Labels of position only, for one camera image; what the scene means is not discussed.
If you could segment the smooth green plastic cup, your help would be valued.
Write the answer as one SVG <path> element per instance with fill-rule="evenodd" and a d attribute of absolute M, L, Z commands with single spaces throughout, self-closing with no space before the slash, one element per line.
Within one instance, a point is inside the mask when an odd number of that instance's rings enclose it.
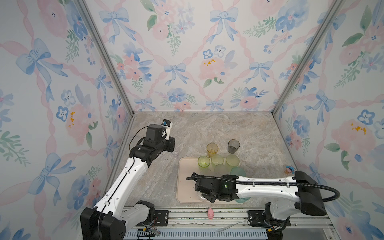
<path fill-rule="evenodd" d="M 197 163 L 200 170 L 206 170 L 211 165 L 211 159 L 208 156 L 200 156 Z"/>

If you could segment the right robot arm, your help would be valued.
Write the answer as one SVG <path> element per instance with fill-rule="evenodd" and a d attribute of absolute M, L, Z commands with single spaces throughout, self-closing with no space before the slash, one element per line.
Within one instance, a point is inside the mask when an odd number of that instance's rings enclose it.
<path fill-rule="evenodd" d="M 268 220 L 285 221 L 297 213 L 315 217 L 327 214 L 317 182 L 304 172 L 277 179 L 193 174 L 190 180 L 195 181 L 195 191 L 211 203 L 253 197 L 276 198 L 276 201 L 266 203 L 265 217 Z"/>

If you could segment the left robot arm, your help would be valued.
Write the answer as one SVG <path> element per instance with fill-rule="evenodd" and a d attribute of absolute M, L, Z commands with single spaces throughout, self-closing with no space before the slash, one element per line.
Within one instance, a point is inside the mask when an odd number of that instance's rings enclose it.
<path fill-rule="evenodd" d="M 173 152 L 175 138 L 170 136 L 172 122 L 146 127 L 146 135 L 130 150 L 129 158 L 111 188 L 93 208 L 80 215 L 84 240 L 122 240 L 135 226 L 149 227 L 155 222 L 155 206 L 138 201 L 129 210 L 123 208 L 139 179 L 162 152 Z"/>

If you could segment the dimpled yellow-green plastic cup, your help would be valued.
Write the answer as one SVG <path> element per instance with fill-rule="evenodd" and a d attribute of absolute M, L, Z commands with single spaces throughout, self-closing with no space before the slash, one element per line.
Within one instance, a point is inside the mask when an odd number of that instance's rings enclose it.
<path fill-rule="evenodd" d="M 226 165 L 230 168 L 238 167 L 240 164 L 240 159 L 236 155 L 228 155 L 226 157 Z"/>

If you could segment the dimpled clear cup front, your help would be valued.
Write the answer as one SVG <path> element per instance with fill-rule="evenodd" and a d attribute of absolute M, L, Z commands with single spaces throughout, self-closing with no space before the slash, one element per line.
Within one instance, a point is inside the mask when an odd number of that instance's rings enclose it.
<path fill-rule="evenodd" d="M 228 175 L 230 173 L 228 167 L 223 164 L 219 164 L 215 166 L 214 174 L 216 177 L 222 177 L 223 175 Z"/>

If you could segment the small clear glass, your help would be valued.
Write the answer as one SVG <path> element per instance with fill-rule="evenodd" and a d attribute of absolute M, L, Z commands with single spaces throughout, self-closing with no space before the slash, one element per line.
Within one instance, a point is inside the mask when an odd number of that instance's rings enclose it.
<path fill-rule="evenodd" d="M 198 196 L 198 199 L 199 199 L 201 202 L 207 202 L 207 201 L 208 201 L 206 198 L 204 198 L 204 197 L 202 196 L 201 193 L 198 193 L 197 196 Z"/>

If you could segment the dimpled teal plastic cup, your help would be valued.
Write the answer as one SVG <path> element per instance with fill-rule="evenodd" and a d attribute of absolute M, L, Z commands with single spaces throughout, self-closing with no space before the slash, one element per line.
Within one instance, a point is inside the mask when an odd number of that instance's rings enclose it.
<path fill-rule="evenodd" d="M 245 203 L 246 201 L 248 201 L 250 198 L 239 198 L 239 199 L 235 199 L 235 201 L 239 204 L 243 204 Z"/>

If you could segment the dimpled light green cup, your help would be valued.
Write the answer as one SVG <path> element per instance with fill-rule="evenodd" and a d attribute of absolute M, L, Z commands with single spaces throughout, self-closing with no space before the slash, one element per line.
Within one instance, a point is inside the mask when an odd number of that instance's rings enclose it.
<path fill-rule="evenodd" d="M 224 158 L 221 155 L 214 155 L 211 157 L 211 162 L 214 166 L 222 165 L 224 163 Z"/>

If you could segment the dimpled clear cup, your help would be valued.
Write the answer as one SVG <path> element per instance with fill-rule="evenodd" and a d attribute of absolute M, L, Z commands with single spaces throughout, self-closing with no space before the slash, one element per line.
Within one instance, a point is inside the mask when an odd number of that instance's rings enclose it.
<path fill-rule="evenodd" d="M 208 169 L 208 168 L 202 169 L 200 171 L 200 175 L 211 176 L 212 174 L 213 174 L 213 172 L 210 169 Z"/>
<path fill-rule="evenodd" d="M 214 174 L 216 177 L 222 177 L 223 175 L 228 175 L 230 173 L 228 167 L 223 164 L 219 164 L 215 166 Z"/>

